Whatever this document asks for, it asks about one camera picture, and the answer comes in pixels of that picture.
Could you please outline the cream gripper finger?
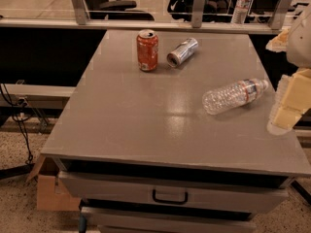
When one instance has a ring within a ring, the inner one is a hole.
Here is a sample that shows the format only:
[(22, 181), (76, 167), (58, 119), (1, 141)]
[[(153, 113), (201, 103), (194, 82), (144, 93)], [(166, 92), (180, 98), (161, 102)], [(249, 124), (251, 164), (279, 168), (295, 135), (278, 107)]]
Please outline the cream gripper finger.
[(283, 30), (280, 34), (271, 39), (265, 48), (273, 52), (287, 51), (288, 36), (289, 29)]
[(311, 69), (299, 68), (291, 76), (283, 75), (275, 93), (267, 130), (273, 135), (290, 132), (311, 109)]

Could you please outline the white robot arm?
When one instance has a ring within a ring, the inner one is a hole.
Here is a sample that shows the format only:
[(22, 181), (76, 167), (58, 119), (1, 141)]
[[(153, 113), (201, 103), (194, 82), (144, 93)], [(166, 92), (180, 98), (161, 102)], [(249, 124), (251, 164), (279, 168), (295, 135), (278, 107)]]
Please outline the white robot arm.
[(287, 60), (297, 67), (291, 76), (278, 82), (267, 130), (273, 135), (290, 132), (311, 109), (311, 5), (308, 5), (290, 28), (268, 42), (270, 51), (286, 53)]

